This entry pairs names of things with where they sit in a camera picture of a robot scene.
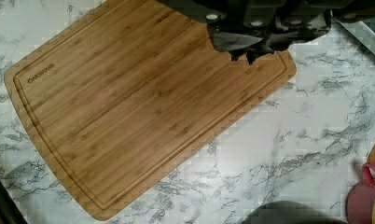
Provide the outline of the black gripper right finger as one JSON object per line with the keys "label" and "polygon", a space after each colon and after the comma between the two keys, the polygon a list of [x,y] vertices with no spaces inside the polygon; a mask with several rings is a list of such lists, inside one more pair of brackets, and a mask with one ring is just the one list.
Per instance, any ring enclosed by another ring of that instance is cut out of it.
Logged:
{"label": "black gripper right finger", "polygon": [[257,58],[275,51],[284,51],[290,45],[307,43],[323,36],[330,31],[331,14],[324,12],[315,15],[309,22],[294,20],[286,30],[279,28],[280,22],[275,23],[275,28],[266,33],[263,40],[247,48],[245,56],[249,64]]}

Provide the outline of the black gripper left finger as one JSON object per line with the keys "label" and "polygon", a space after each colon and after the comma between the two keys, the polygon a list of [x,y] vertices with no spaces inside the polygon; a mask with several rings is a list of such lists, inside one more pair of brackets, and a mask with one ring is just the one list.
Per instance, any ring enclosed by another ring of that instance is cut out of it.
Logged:
{"label": "black gripper left finger", "polygon": [[261,47],[264,33],[261,30],[208,25],[207,32],[213,48],[219,52],[227,52],[233,62],[237,62],[242,56],[248,62],[253,62],[264,55]]}

